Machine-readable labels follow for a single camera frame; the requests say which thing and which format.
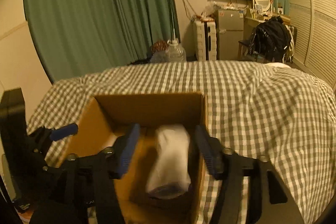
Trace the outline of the white lotion tube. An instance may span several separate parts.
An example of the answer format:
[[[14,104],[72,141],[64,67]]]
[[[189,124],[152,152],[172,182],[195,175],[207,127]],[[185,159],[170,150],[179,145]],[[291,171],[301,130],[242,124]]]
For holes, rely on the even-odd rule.
[[[189,191],[190,136],[182,125],[157,128],[157,159],[146,183],[146,192],[157,199],[177,198]]]

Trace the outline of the brown cardboard box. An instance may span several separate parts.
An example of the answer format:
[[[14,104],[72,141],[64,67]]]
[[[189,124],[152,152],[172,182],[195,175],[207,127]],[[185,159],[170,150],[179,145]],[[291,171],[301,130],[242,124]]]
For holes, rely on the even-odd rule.
[[[182,125],[193,136],[196,125],[206,122],[205,103],[200,93],[97,95],[85,107],[79,131],[70,138],[58,163],[71,153],[94,155],[112,144],[128,125],[139,124],[140,136],[129,170],[114,182],[126,223],[196,223],[204,166],[194,144],[188,151],[188,192],[169,200],[156,199],[145,192],[145,184],[159,155],[159,127]]]

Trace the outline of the grey checkered bed cover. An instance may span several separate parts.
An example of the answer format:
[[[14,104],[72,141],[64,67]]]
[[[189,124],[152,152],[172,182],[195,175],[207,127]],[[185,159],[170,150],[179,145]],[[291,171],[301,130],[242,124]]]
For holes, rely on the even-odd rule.
[[[55,83],[27,131],[77,122],[96,94],[173,92],[206,95],[210,134],[240,155],[268,155],[303,221],[318,219],[335,193],[335,94],[297,69],[250,61],[111,68]]]

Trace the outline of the clear water jug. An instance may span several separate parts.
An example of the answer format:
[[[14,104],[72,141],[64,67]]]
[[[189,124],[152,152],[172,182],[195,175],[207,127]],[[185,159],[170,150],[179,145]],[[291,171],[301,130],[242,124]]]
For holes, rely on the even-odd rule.
[[[183,48],[179,40],[173,39],[167,42],[167,48],[165,50],[166,61],[168,62],[185,62],[186,50]]]

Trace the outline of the brown patterned bag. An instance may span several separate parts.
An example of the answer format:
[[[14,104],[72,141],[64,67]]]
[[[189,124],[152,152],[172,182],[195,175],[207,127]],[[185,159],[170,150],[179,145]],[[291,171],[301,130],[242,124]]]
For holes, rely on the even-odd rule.
[[[154,55],[156,52],[164,52],[168,48],[168,42],[165,40],[158,40],[151,46],[151,53]]]

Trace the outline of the large green curtain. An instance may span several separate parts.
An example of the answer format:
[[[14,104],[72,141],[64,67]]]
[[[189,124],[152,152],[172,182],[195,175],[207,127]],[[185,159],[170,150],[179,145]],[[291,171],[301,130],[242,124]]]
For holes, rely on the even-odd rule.
[[[174,0],[23,0],[38,56],[51,81],[147,59],[179,36]]]

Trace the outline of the white suitcase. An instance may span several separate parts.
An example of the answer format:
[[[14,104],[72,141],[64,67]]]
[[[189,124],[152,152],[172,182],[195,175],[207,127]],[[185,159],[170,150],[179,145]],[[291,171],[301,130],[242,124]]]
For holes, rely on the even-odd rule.
[[[198,61],[217,60],[217,30],[213,19],[194,22],[194,41]]]

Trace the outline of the black jacket on chair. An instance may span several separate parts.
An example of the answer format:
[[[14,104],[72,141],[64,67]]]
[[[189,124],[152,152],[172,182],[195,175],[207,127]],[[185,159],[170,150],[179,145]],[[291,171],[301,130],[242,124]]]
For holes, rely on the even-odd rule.
[[[252,31],[248,53],[269,62],[286,62],[291,43],[290,31],[280,16],[259,23]]]

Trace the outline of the grey mini fridge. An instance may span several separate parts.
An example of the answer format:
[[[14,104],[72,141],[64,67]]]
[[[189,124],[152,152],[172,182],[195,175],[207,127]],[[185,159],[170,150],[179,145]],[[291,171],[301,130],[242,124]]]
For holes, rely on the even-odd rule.
[[[240,10],[219,9],[216,13],[217,60],[237,60],[243,39],[244,14]]]

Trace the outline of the wooden dressing table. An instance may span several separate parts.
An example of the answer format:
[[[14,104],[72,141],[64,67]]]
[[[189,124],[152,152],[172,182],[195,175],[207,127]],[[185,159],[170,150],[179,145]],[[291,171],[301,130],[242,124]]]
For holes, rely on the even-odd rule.
[[[280,15],[281,19],[283,20],[284,24],[290,26],[291,25],[291,18],[287,17],[286,15]],[[243,30],[243,40],[247,40],[251,37],[251,34],[254,28],[257,27],[258,24],[265,22],[266,20],[270,19],[269,16],[264,16],[262,20],[252,18],[251,16],[244,16],[244,30]]]

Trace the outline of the white louvred wardrobe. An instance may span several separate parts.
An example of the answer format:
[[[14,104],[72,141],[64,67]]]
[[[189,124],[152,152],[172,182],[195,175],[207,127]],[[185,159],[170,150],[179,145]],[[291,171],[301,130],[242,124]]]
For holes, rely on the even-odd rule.
[[[294,62],[335,88],[335,0],[289,0]]]

